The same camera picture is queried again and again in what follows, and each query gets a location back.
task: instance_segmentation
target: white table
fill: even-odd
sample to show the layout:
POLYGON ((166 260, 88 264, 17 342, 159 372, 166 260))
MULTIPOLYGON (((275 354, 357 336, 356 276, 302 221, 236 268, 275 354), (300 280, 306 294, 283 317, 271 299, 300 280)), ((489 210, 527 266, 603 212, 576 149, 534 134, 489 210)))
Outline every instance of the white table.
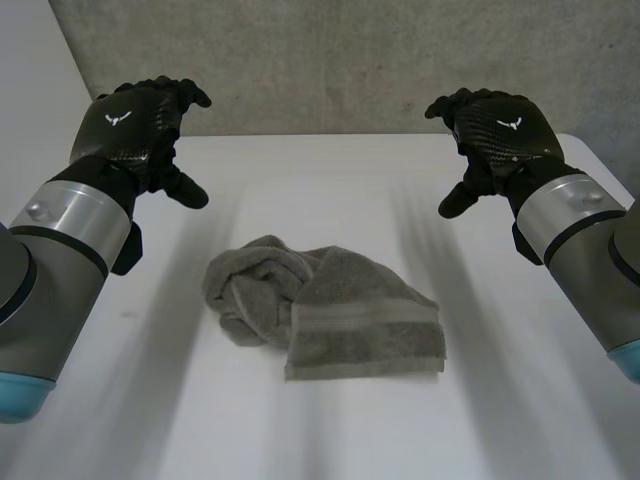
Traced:
MULTIPOLYGON (((632 199, 579 140, 568 162, 632 199)), ((506 200, 445 221, 466 162, 446 135, 187 138, 210 205, 139 200, 145 254, 110 278, 6 478, 628 479, 640 389, 544 268, 513 247, 506 200), (288 383, 284 354, 239 348, 204 305, 226 248, 273 233, 383 263, 441 305, 448 360, 408 376, 288 383)))

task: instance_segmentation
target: robotic hand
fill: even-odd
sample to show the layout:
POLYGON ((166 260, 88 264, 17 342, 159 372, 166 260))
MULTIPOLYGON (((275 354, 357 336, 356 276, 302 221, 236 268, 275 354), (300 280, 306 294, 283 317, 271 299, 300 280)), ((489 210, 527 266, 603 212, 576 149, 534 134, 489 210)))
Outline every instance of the robotic hand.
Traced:
MULTIPOLYGON (((194 103, 211 106, 192 80, 178 82, 164 76, 125 83, 111 95, 100 95, 78 131, 72 166, 52 180, 94 186, 118 201, 130 217, 135 196, 147 191, 164 190, 186 207, 203 208, 209 201, 206 192, 173 164, 182 116, 194 103), (120 174, 105 175, 105 169, 120 174), (106 178, 111 179, 108 185, 106 178)), ((142 235, 133 222, 111 272, 125 275, 141 257, 142 235)))
POLYGON ((164 190, 190 208, 207 194, 173 164, 183 114, 211 100, 193 81, 124 84, 89 107, 70 165, 7 231, 0 225, 0 423, 32 418, 109 272, 142 256, 136 198, 164 190))
POLYGON ((440 215, 457 217, 483 195, 507 197, 516 249, 546 265, 609 358, 640 383, 640 206, 626 212, 568 166, 526 97, 461 89, 438 98, 425 116, 443 119, 469 162, 440 215))

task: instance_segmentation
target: gray towel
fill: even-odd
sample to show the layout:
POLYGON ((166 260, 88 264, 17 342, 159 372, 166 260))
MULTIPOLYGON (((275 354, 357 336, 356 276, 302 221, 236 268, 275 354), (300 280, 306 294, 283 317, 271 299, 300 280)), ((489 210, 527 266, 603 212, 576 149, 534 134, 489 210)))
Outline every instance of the gray towel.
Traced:
POLYGON ((295 252, 259 238, 216 257, 204 293, 236 344, 288 350, 287 379, 444 370, 437 304, 339 247, 295 252))

